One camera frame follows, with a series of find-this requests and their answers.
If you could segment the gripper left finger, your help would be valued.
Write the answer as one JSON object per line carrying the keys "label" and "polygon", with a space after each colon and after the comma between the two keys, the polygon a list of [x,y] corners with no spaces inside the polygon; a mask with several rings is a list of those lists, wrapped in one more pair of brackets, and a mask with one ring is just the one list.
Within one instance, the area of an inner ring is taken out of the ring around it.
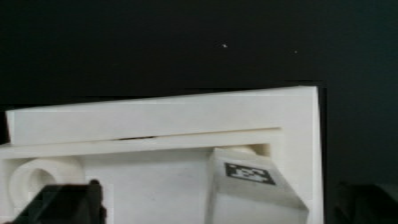
{"label": "gripper left finger", "polygon": [[100,181],[46,185],[11,224],[107,224]]}

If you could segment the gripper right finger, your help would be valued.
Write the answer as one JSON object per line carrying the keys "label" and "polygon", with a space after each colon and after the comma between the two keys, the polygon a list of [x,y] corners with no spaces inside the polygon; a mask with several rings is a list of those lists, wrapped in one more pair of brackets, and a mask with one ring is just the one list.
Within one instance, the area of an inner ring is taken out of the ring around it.
{"label": "gripper right finger", "polygon": [[398,224],[398,185],[341,183],[334,217],[336,224]]}

